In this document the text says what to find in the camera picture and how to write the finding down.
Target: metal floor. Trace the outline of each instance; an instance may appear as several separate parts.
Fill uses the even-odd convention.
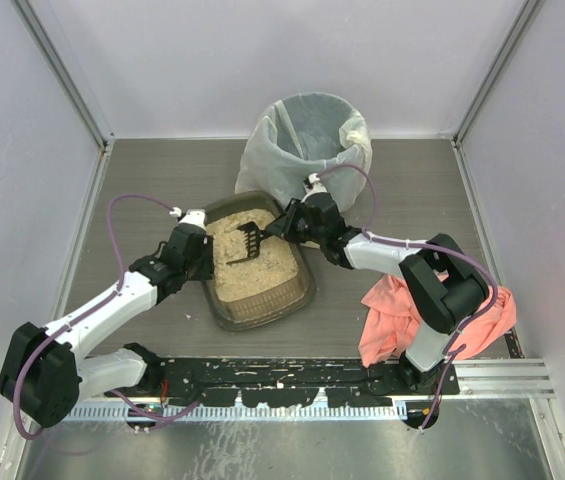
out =
[[[145,193],[172,205],[200,208],[233,193],[243,140],[118,140],[73,281],[67,308],[77,308],[114,283],[116,264],[105,209],[116,195]],[[475,225],[451,143],[446,140],[378,140],[371,177],[378,188],[375,233],[402,238],[450,234],[469,255],[483,261]],[[368,188],[346,213],[362,225],[371,213]],[[173,228],[164,210],[142,200],[116,207],[114,224],[130,264],[155,250]],[[199,284],[135,318],[94,353],[138,342],[162,356],[357,357],[367,308],[360,304],[379,273],[348,271],[306,249],[317,284],[313,302],[269,325],[229,333],[213,320]],[[483,358],[508,358],[504,339]]]
[[[74,456],[67,452],[93,450]],[[528,400],[448,400],[421,435],[400,421],[181,422],[149,435],[76,422],[29,444],[18,480],[544,480]]]
[[[116,142],[67,308],[116,279],[104,218],[111,198],[139,192],[181,208],[203,207],[232,194],[243,148],[239,140]],[[446,232],[482,258],[450,142],[376,141],[371,174],[380,196],[373,231],[405,238]],[[350,223],[364,222],[370,200],[363,192],[346,214]],[[172,229],[162,209],[142,201],[120,204],[114,223],[128,263],[154,251]],[[380,274],[336,268],[315,251],[307,257],[318,292],[290,317],[229,333],[215,324],[201,286],[187,284],[96,353],[139,342],[163,356],[356,357],[366,316],[360,299]],[[507,358],[505,342],[482,356]],[[66,453],[94,446],[87,455]],[[79,419],[29,442],[17,478],[542,480],[551,474],[528,400],[445,399],[438,423],[424,435],[399,420],[256,419],[175,422],[147,436],[133,435],[120,420]]]

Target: trash bin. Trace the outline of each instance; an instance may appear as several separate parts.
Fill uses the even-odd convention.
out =
[[[269,106],[246,144],[235,192],[264,190],[283,207],[305,195],[303,180],[336,164],[371,167],[371,139],[366,122],[346,100],[308,93]],[[340,211],[349,209],[366,180],[351,168],[324,179]]]

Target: pink cloth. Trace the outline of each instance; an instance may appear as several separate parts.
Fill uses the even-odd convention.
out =
[[[362,304],[370,309],[358,345],[364,366],[386,360],[391,355],[399,357],[411,345],[422,322],[404,280],[385,275],[364,296]],[[480,353],[510,330],[515,320],[513,295],[508,288],[499,287],[495,305],[471,322],[454,343],[453,348],[466,344],[466,349],[457,358],[462,360]]]

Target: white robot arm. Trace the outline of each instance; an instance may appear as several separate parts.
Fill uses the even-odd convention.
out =
[[[455,256],[410,246],[428,244],[461,253],[448,235],[406,245],[401,240],[376,237],[346,225],[316,174],[309,176],[304,185],[304,198],[292,200],[284,214],[260,232],[260,240],[277,236],[291,243],[312,241],[335,265],[404,278],[423,322],[400,358],[401,373],[413,389],[426,384],[436,376],[460,322],[488,297],[486,282],[475,268]],[[438,272],[446,272],[448,277],[440,280]]]
[[[119,387],[153,390],[163,376],[160,360],[141,345],[125,345],[94,358],[87,355],[127,321],[177,293],[186,281],[212,278],[213,240],[206,235],[205,218],[202,210],[187,212],[155,254],[134,262],[121,283],[74,312],[41,328],[31,323],[18,328],[0,373],[0,394],[13,401],[17,377],[33,350],[66,326],[70,328],[35,360],[20,392],[22,410],[42,427],[55,425],[76,403],[93,395]],[[71,326],[72,320],[110,296],[108,303]]]

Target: black litter scoop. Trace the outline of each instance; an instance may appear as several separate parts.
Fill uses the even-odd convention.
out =
[[[267,239],[271,236],[269,232],[260,230],[260,227],[258,227],[255,222],[245,223],[244,225],[240,225],[237,229],[244,232],[246,257],[240,258],[239,260],[227,262],[227,265],[247,262],[249,260],[258,258],[260,256],[260,243],[262,242],[262,240]]]

